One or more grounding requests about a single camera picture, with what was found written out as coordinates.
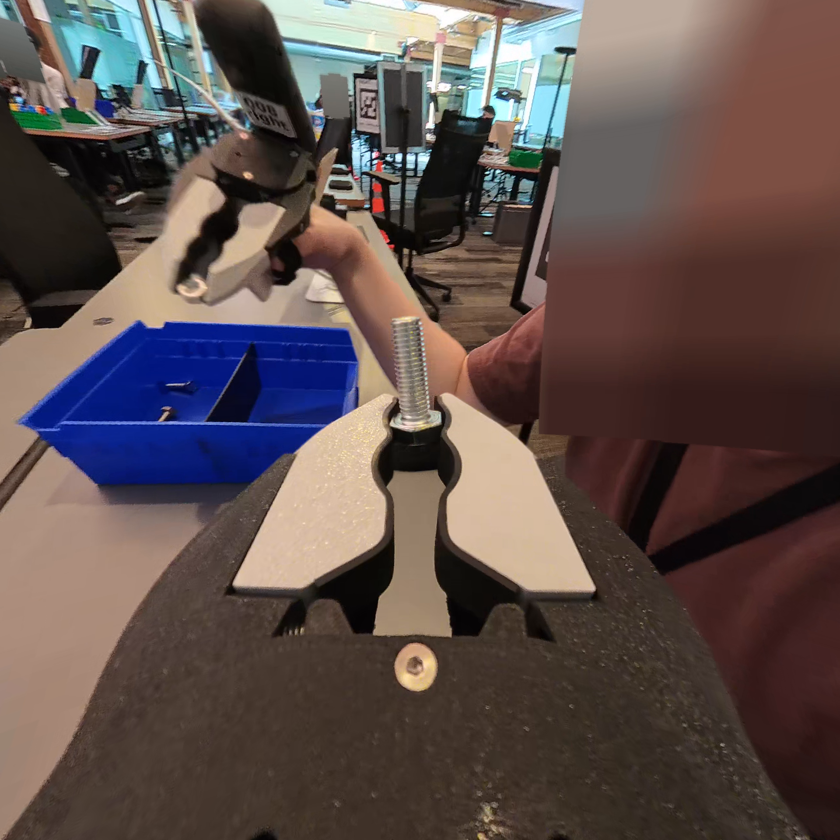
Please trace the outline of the black floor lamp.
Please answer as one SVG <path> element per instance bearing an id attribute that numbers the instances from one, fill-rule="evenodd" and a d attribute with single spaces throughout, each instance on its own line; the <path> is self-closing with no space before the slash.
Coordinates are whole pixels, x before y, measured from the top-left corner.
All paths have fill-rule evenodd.
<path id="1" fill-rule="evenodd" d="M 551 145 L 552 142 L 552 127 L 553 127 L 553 120 L 555 113 L 557 112 L 558 103 L 560 99 L 561 88 L 564 84 L 564 79 L 566 75 L 566 70 L 569 65 L 570 59 L 576 56 L 577 48 L 575 47 L 568 47 L 568 46 L 556 46 L 554 48 L 554 52 L 562 57 L 562 65 L 560 68 L 559 78 L 556 85 L 556 90 L 553 97 L 552 107 L 549 114 L 549 119 L 547 122 L 547 129 L 543 138 L 542 142 L 542 151 L 545 152 L 547 148 Z"/>

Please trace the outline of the black office chair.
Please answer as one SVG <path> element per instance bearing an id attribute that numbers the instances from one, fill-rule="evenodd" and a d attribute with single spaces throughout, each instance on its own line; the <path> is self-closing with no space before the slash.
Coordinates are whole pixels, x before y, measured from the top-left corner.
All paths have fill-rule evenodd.
<path id="1" fill-rule="evenodd" d="M 470 118 L 455 111 L 444 111 L 411 205 L 404 201 L 402 177 L 386 172 L 367 172 L 383 190 L 383 209 L 373 214 L 376 226 L 393 245 L 409 286 L 420 297 L 434 322 L 439 321 L 439 306 L 429 297 L 427 289 L 441 291 L 443 302 L 451 300 L 452 290 L 419 275 L 414 258 L 434 255 L 463 243 L 467 230 L 467 197 L 492 123 L 493 118 Z"/>
<path id="2" fill-rule="evenodd" d="M 100 216 L 1 105 L 2 279 L 32 329 L 57 329 L 122 270 Z"/>

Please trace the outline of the grey waste bin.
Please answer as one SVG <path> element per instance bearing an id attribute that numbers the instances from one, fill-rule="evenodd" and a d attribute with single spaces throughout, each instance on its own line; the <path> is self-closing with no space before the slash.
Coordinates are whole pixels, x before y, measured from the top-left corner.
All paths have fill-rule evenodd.
<path id="1" fill-rule="evenodd" d="M 531 204 L 499 202 L 490 232 L 491 241 L 505 247 L 522 247 L 528 235 L 531 211 Z"/>

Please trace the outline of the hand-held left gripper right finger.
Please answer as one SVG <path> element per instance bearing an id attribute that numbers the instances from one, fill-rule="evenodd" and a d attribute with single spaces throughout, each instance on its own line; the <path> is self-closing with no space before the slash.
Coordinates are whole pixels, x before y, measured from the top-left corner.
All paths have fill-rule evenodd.
<path id="1" fill-rule="evenodd" d="M 447 598 L 468 614 L 591 600 L 595 583 L 532 452 L 454 395 L 437 405 L 444 488 L 434 565 Z"/>

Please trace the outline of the framed marker sign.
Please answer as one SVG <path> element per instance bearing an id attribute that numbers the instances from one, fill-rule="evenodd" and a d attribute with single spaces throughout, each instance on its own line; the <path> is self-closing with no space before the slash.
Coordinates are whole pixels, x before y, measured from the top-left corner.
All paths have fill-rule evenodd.
<path id="1" fill-rule="evenodd" d="M 353 129 L 364 135 L 381 134 L 379 81 L 376 75 L 353 74 Z"/>
<path id="2" fill-rule="evenodd" d="M 554 148 L 547 149 L 542 155 L 537 190 L 531 202 L 526 237 L 510 301 L 511 308 L 520 314 L 530 312 L 545 300 L 560 156 L 561 151 Z"/>

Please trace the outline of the person's right forearm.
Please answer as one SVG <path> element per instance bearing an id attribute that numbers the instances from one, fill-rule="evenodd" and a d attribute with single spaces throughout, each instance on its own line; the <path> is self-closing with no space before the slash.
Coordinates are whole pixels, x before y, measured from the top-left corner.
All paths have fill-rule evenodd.
<path id="1" fill-rule="evenodd" d="M 405 294 L 369 248 L 353 252 L 332 277 L 357 328 L 392 385 L 396 385 L 392 321 L 419 317 L 431 396 L 452 394 L 479 408 L 467 371 L 467 352 Z"/>

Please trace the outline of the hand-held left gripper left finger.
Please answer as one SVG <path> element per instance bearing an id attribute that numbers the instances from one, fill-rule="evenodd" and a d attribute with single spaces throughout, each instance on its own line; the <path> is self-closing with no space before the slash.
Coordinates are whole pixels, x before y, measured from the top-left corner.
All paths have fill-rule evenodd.
<path id="1" fill-rule="evenodd" d="M 380 466 L 394 403 L 380 395 L 299 448 L 234 576 L 236 594 L 376 612 L 394 569 L 393 501 Z"/>

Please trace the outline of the person's right hand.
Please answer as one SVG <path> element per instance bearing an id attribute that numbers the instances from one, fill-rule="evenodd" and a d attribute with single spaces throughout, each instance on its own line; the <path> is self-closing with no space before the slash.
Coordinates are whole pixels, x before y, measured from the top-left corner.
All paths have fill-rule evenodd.
<path id="1" fill-rule="evenodd" d="M 330 274 L 359 265 L 370 251 L 358 228 L 320 205 L 310 206 L 308 226 L 290 243 L 299 253 L 302 267 Z"/>

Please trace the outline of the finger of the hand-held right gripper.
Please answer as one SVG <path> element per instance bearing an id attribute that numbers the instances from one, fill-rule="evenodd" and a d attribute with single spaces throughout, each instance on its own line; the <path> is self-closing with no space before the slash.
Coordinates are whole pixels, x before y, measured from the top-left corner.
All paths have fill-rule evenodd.
<path id="1" fill-rule="evenodd" d="M 273 203 L 249 203 L 240 209 L 236 232 L 206 271 L 203 304 L 215 306 L 240 291 L 268 301 L 273 287 L 268 250 L 284 232 L 287 215 L 285 207 Z"/>
<path id="2" fill-rule="evenodd" d="M 205 280 L 220 255 L 219 215 L 226 195 L 211 180 L 197 177 L 173 204 L 161 236 L 162 276 L 171 292 L 192 277 Z"/>

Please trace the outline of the wooden book stand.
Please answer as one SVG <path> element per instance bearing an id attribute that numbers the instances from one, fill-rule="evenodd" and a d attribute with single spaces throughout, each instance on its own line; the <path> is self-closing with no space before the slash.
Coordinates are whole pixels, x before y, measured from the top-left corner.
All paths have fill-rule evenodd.
<path id="1" fill-rule="evenodd" d="M 326 150 L 324 156 L 317 164 L 317 181 L 314 204 L 321 205 L 322 196 L 331 175 L 332 167 L 337 156 L 338 149 L 333 147 Z M 339 289 L 336 287 L 329 273 L 321 270 L 314 272 L 311 284 L 306 294 L 310 302 L 322 303 L 331 306 L 342 306 L 343 299 Z"/>

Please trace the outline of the blue plastic bin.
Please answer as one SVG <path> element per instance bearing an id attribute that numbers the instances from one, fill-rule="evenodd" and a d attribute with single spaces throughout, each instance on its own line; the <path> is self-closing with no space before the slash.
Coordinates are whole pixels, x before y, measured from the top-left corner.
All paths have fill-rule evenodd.
<path id="1" fill-rule="evenodd" d="M 100 486 L 249 483 L 356 409 L 359 367 L 346 328 L 136 322 L 19 423 Z"/>

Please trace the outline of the grey display on stand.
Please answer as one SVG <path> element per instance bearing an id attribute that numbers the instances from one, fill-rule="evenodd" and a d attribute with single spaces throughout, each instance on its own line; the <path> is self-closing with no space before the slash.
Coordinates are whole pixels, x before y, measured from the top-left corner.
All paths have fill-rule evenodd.
<path id="1" fill-rule="evenodd" d="M 426 146 L 428 71 L 415 61 L 376 65 L 381 151 L 420 152 Z"/>

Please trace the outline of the steel hex bolt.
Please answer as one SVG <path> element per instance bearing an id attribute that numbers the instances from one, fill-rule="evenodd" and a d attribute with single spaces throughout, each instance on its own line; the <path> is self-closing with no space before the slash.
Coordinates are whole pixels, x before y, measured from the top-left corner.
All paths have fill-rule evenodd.
<path id="1" fill-rule="evenodd" d="M 420 317 L 392 320 L 392 350 L 398 402 L 390 420 L 394 440 L 403 447 L 433 445 L 443 421 L 432 405 Z"/>

